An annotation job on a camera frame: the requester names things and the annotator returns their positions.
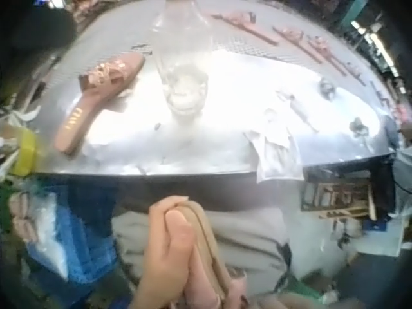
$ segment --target stainless steel table surface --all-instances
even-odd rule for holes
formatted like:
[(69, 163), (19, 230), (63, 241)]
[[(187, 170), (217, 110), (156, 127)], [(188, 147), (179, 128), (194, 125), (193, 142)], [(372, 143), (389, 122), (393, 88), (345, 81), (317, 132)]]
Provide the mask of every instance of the stainless steel table surface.
[[(160, 79), (147, 56), (132, 92), (118, 98), (111, 105), (113, 110), (101, 112), (79, 153), (68, 158), (56, 152), (53, 148), (56, 130), (80, 98), (77, 75), (128, 50), (149, 54), (149, 29), (163, 3), (140, 0), (102, 14), (52, 69), (45, 94), (38, 101), (41, 112), (30, 124), (39, 133), (36, 172), (176, 175), (255, 171), (256, 155), (244, 132), (256, 116), (257, 107), (270, 104), (279, 87), (292, 92), (306, 106), (320, 129), (315, 134), (289, 113), (290, 130), (304, 166), (360, 160), (391, 152), (382, 122), (390, 110), (380, 105), (370, 81), (384, 97), (390, 99), (390, 95), (370, 65), (340, 39), (293, 10), (278, 10), (255, 0), (199, 0), (207, 12), (253, 11), (257, 26), (272, 33), (279, 44), (272, 46), (222, 21), (212, 21), (216, 51), (210, 91), (203, 115), (195, 123), (179, 124), (171, 116)], [(342, 76), (326, 61), (316, 63), (272, 32), (272, 26), (302, 29), (305, 35), (324, 37), (340, 60), (359, 67), (367, 86), (350, 75)], [(317, 92), (321, 77), (339, 87), (332, 103)], [(349, 123), (356, 116), (370, 129), (366, 142), (355, 138), (349, 130)]]
[[(276, 102), (276, 90), (293, 93), (309, 111), (314, 133), (292, 112), (289, 130), (304, 166), (335, 164), (390, 152), (376, 110), (343, 88), (329, 102), (319, 93), (321, 76), (281, 61), (220, 50), (214, 52), (205, 109), (194, 122), (175, 119), (165, 103), (150, 57), (129, 93), (97, 117), (74, 158), (58, 153), (53, 139), (81, 96), (76, 79), (49, 91), (32, 123), (39, 135), (38, 173), (92, 175), (176, 175), (241, 173), (256, 170), (254, 149), (245, 137), (259, 112)], [(366, 145), (349, 124), (368, 126)]]

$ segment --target finger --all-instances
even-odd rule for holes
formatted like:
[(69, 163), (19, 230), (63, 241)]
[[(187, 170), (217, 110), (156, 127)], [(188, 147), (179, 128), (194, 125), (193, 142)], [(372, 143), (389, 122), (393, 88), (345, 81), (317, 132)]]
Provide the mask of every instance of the finger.
[(165, 227), (165, 214), (176, 204), (187, 201), (186, 196), (169, 196), (158, 201), (149, 208), (149, 244), (148, 252), (154, 257), (165, 255), (167, 248), (167, 232)]
[(165, 219), (170, 237), (166, 263), (170, 267), (189, 269), (189, 259), (196, 239), (194, 229), (179, 211), (168, 211)]
[(223, 309), (239, 309), (242, 307), (242, 293), (244, 288), (239, 281), (232, 281), (229, 287)]

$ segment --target clear glass bottle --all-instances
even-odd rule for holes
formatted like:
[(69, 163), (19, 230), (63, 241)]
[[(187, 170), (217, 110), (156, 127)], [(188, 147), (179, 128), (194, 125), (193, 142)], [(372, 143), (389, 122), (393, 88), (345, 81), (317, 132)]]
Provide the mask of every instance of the clear glass bottle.
[(207, 97), (213, 38), (196, 0), (166, 0), (153, 24), (151, 43), (172, 112), (199, 113)]

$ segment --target person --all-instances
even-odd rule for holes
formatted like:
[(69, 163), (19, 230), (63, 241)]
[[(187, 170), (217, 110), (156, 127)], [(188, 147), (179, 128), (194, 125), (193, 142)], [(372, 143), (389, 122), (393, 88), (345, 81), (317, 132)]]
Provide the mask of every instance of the person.
[[(191, 290), (192, 295), (186, 297), (201, 299), (195, 309), (218, 309), (220, 305), (211, 306), (204, 296), (213, 293), (211, 286), (196, 284), (201, 281), (196, 276), (197, 269), (191, 268), (192, 253), (196, 243), (193, 228), (173, 208), (176, 204), (186, 201), (187, 197), (169, 196), (150, 206), (149, 235), (144, 253), (143, 272), (136, 288), (130, 309), (160, 309), (190, 291), (190, 286), (199, 289)], [(231, 285), (228, 296), (222, 304), (223, 309), (241, 309), (243, 287), (236, 283)], [(285, 294), (279, 297), (269, 295), (253, 300), (248, 308), (262, 309), (315, 309), (315, 303), (308, 299)]]

